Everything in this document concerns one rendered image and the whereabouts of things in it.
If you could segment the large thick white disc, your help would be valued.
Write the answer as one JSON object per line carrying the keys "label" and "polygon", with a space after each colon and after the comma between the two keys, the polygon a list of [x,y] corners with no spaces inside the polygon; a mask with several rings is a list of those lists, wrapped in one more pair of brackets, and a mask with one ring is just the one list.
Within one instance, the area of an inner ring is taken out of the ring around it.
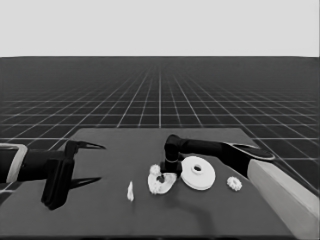
{"label": "large thick white disc", "polygon": [[189,187],[204,191],[211,188],[216,179],[214,167],[198,156],[188,156],[182,162],[181,178]]}

